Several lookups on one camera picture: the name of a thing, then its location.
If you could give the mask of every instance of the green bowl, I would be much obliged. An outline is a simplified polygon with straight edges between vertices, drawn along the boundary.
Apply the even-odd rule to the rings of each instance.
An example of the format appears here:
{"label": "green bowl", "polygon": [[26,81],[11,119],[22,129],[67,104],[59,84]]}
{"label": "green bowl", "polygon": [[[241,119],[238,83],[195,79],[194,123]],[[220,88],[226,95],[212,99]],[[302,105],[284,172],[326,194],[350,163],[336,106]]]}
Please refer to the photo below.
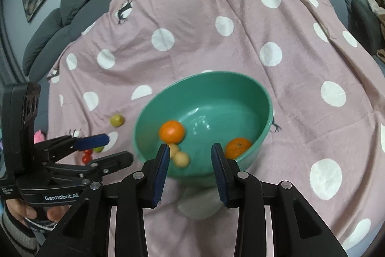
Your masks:
{"label": "green bowl", "polygon": [[215,186],[211,146],[234,138],[253,145],[236,161],[246,170],[257,158],[259,147],[273,120],[271,99],[256,80],[234,72],[206,72],[176,82],[157,94],[140,113],[134,129],[134,148],[142,160],[153,159],[162,143],[159,129],[177,120],[186,129],[181,151],[190,156],[186,168],[170,162],[167,175],[188,186]]}

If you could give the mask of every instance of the cherry tomato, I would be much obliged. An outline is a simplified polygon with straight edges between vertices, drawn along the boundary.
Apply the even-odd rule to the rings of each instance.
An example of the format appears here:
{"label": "cherry tomato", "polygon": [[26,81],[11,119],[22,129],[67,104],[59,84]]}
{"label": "cherry tomato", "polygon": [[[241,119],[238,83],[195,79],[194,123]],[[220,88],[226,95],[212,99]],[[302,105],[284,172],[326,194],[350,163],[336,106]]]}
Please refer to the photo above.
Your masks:
{"label": "cherry tomato", "polygon": [[82,161],[84,164],[89,163],[92,160],[92,157],[90,155],[84,155],[82,158]]}
{"label": "cherry tomato", "polygon": [[85,154],[85,155],[92,155],[92,153],[94,152],[94,150],[93,149],[87,149],[87,150],[85,150],[85,151],[83,151],[83,153]]}

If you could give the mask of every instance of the metal screw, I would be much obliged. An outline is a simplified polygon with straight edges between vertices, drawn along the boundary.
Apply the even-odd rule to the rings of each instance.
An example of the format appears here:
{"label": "metal screw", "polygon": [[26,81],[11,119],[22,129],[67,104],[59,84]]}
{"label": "metal screw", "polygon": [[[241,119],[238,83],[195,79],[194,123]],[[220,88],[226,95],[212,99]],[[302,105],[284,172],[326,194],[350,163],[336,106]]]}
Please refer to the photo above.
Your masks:
{"label": "metal screw", "polygon": [[249,177],[249,174],[245,171],[240,171],[237,173],[237,176],[241,179],[247,179]]}
{"label": "metal screw", "polygon": [[139,180],[139,179],[141,179],[142,177],[144,177],[144,173],[138,171],[138,172],[135,172],[135,173],[132,175],[132,177],[133,177],[134,179],[136,179],[136,180]]}
{"label": "metal screw", "polygon": [[101,184],[100,184],[100,182],[98,182],[98,181],[92,182],[92,183],[90,184],[90,188],[91,188],[92,190],[97,190],[99,187],[101,187]]}
{"label": "metal screw", "polygon": [[292,185],[290,182],[287,182],[287,181],[284,181],[281,183],[281,186],[285,189],[285,190],[290,190]]}

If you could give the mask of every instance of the white wall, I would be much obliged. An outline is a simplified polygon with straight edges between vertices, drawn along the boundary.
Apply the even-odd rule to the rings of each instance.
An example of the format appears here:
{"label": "white wall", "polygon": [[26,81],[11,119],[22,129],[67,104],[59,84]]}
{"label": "white wall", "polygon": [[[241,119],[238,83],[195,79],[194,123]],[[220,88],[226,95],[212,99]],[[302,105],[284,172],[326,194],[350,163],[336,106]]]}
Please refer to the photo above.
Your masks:
{"label": "white wall", "polygon": [[60,6],[60,0],[45,0],[30,23],[26,20],[22,0],[3,0],[5,28],[15,58],[22,65],[30,38],[47,15]]}

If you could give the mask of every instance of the bedspread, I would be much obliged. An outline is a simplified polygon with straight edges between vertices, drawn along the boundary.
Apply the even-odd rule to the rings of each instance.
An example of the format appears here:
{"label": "bedspread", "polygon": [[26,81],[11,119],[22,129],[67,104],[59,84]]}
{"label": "bedspread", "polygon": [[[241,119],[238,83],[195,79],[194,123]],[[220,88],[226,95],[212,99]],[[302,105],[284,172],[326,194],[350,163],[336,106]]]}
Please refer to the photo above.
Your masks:
{"label": "bedspread", "polygon": [[[248,172],[293,182],[345,249],[384,221],[385,79],[328,0],[112,0],[51,70],[49,138],[106,133],[99,156],[134,152],[134,122],[150,99],[209,70],[249,75],[272,98],[281,130]],[[117,129],[114,114],[126,119]],[[103,182],[141,166],[135,159]],[[177,209],[182,192],[167,179],[159,206],[144,211],[149,255],[233,256],[237,210],[192,220]],[[268,256],[271,238],[268,227]]]}

